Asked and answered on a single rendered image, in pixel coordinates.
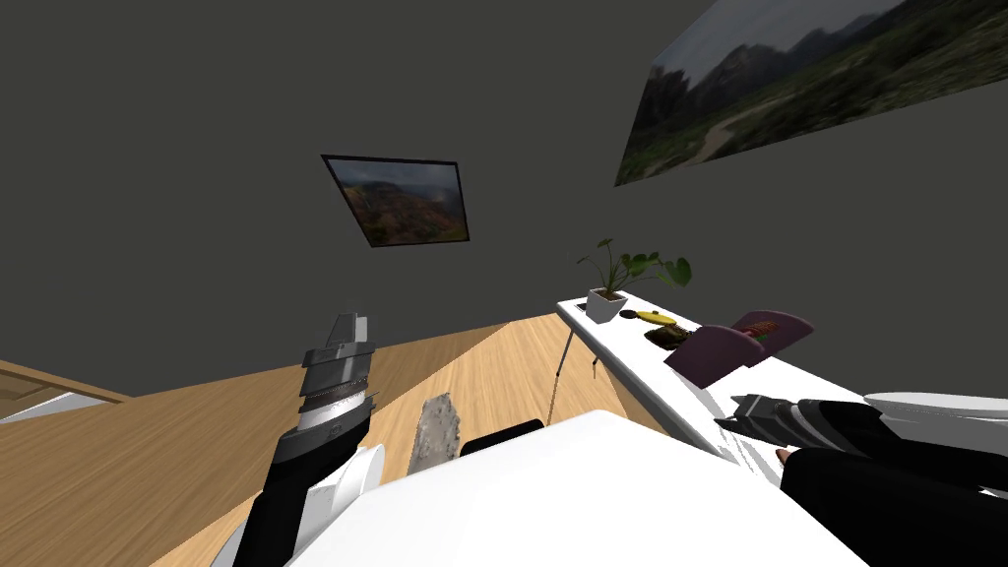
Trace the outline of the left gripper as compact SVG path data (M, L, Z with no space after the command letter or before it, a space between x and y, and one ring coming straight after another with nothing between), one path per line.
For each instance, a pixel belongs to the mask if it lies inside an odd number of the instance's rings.
M368 319L355 313L340 314L326 346L305 352L301 396L318 396L343 383L365 378L374 342L368 338Z

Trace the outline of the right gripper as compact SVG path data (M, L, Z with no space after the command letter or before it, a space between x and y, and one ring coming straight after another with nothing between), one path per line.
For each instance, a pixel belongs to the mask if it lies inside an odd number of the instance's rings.
M730 399L736 404L733 412L713 419L720 428L779 447L797 445L791 417L795 403L756 394Z

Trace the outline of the white table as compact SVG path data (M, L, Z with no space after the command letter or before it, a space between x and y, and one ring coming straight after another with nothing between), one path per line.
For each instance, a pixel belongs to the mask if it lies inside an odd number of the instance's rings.
M627 319L625 311L658 311L689 331L702 327L683 317L658 308L630 293L628 301L612 321L598 324L585 313L586 298L560 301L556 312L606 370L661 424L670 436L730 462L750 469L773 484L780 484L782 464L771 445L720 428L714 418L730 415L736 404L730 396L757 394L797 402L801 399L833 400L863 404L837 384L776 359L774 356L752 368L742 366L706 389L698 389L665 365L672 350L649 342L646 331L655 326L638 317Z

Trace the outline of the dark brown bowl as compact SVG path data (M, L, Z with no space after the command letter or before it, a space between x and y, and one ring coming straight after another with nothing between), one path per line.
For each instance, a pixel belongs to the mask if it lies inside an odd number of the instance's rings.
M644 333L644 337L664 350L675 350L694 334L677 324L664 325Z

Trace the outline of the grey rough stone shape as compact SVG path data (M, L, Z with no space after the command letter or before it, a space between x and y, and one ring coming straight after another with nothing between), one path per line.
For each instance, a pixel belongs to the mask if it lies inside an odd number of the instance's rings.
M460 424L449 393L426 400L417 422L407 475L456 459L460 450Z

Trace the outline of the black-framed landscape picture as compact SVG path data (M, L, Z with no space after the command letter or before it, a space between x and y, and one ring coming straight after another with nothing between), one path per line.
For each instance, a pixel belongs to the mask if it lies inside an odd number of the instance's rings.
M456 162L338 155L321 159L371 247L471 239Z

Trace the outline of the white plate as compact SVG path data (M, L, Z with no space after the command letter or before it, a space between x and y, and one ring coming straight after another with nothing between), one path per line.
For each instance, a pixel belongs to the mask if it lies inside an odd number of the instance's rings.
M890 392L869 394L863 400L882 413L900 419L955 417L1008 421L1008 399Z

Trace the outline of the green plant in white pot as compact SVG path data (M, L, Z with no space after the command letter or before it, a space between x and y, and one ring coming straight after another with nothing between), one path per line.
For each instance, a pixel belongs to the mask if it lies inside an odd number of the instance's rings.
M629 284L659 280L670 287L686 287L692 281L692 268L685 258L665 260L659 252L617 255L611 243L612 239L606 238L597 245L606 253L608 267L605 270L591 255L577 261L593 266L600 277L600 287L591 289L586 296L585 313L595 323L612 321L625 307L628 299L623 290Z

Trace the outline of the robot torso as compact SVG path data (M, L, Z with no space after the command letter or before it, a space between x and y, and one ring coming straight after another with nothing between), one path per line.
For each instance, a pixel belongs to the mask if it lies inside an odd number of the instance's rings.
M778 487L596 410L355 498L288 567L867 567Z

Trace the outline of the large mountain landscape picture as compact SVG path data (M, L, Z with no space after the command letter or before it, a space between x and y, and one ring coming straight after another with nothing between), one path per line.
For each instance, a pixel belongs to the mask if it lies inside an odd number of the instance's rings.
M1008 79L1008 0L715 0L656 56L615 181Z

